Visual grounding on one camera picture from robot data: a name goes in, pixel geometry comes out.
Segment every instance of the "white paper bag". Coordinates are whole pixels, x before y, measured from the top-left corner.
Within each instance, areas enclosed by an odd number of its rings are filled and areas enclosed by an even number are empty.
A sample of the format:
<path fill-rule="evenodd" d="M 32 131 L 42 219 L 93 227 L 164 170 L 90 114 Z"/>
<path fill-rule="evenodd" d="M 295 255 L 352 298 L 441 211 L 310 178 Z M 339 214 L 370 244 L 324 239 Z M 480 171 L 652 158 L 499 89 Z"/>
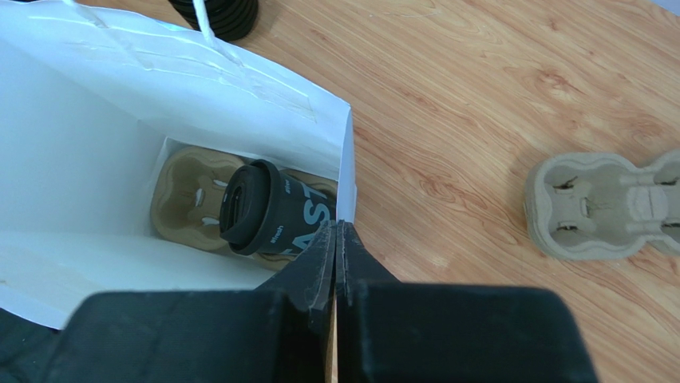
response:
<path fill-rule="evenodd" d="M 62 328 L 96 292 L 267 280 L 250 259 L 152 229 L 160 168 L 188 144 L 339 180 L 338 219 L 354 220 L 350 106 L 209 35 L 127 11 L 0 0 L 0 308 Z"/>

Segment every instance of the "white rope handle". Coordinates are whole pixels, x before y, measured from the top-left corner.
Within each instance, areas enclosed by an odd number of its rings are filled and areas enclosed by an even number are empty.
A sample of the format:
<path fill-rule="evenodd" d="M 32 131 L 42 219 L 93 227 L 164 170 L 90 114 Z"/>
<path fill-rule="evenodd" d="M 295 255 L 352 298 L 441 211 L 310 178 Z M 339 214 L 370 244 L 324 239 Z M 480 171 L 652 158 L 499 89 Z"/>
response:
<path fill-rule="evenodd" d="M 221 45 L 215 37 L 215 32 L 212 31 L 210 27 L 210 19 L 208 19 L 208 11 L 205 9 L 205 0 L 193 0 L 194 11 L 196 12 L 196 19 L 199 22 L 200 32 L 203 35 L 205 41 L 217 52 L 220 52 L 223 56 L 225 52 L 222 50 Z"/>

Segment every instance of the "black plastic lid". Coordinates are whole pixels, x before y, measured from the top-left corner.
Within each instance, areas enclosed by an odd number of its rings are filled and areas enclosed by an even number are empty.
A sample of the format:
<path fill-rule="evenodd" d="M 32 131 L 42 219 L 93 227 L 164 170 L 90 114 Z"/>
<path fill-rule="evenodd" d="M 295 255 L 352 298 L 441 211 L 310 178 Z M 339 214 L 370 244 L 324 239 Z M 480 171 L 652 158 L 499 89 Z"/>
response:
<path fill-rule="evenodd" d="M 245 247 L 264 221 L 270 195 L 267 170 L 252 165 L 239 168 L 229 180 L 219 212 L 219 236 L 235 247 Z"/>

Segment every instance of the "wood grain surface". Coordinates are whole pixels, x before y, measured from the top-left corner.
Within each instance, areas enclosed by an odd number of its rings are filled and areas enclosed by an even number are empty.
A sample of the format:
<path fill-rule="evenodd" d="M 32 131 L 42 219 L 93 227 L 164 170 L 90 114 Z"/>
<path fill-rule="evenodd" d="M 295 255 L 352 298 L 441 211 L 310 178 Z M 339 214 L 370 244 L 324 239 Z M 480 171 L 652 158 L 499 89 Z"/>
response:
<path fill-rule="evenodd" d="M 602 381 L 680 381 L 678 259 L 549 259 L 522 210 L 550 156 L 680 147 L 680 18 L 647 0 L 260 1 L 237 44 L 352 104 L 357 227 L 389 270 L 554 290 Z M 86 2 L 186 26 L 165 0 Z"/>

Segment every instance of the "black coffee cup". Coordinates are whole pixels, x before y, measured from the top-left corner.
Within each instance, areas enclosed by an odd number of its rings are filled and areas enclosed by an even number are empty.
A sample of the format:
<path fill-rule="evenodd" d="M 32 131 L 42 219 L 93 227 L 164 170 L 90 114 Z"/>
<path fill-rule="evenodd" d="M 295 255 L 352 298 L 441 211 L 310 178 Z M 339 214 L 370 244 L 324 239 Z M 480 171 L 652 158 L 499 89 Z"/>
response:
<path fill-rule="evenodd" d="M 323 221 L 335 219 L 335 200 L 281 173 L 265 160 L 231 177 L 219 212 L 219 236 L 236 254 L 297 255 Z"/>

